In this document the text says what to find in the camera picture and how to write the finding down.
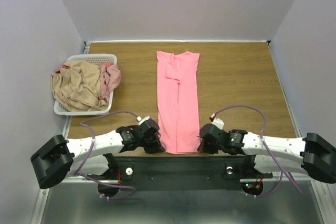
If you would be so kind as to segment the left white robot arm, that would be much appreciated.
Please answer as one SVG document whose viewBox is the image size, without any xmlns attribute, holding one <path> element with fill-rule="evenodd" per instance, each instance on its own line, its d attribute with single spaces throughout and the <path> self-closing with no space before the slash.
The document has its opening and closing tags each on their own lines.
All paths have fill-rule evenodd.
<svg viewBox="0 0 336 224">
<path fill-rule="evenodd" d="M 141 147 L 147 154 L 163 153 L 159 126 L 149 116 L 137 125 L 122 126 L 102 135 L 64 138 L 55 135 L 30 158 L 39 188 L 48 189 L 65 178 L 92 175 L 110 179 L 123 174 L 114 154 Z"/>
</svg>

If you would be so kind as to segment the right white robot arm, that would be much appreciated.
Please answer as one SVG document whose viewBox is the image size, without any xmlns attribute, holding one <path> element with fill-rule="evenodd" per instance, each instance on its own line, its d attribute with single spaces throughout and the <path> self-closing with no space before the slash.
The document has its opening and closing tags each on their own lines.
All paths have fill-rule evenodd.
<svg viewBox="0 0 336 224">
<path fill-rule="evenodd" d="M 335 147 L 316 133 L 305 137 L 280 138 L 263 136 L 245 130 L 225 132 L 215 124 L 206 124 L 200 131 L 200 152 L 252 157 L 242 163 L 244 175 L 273 172 L 308 175 L 319 182 L 335 183 Z"/>
</svg>

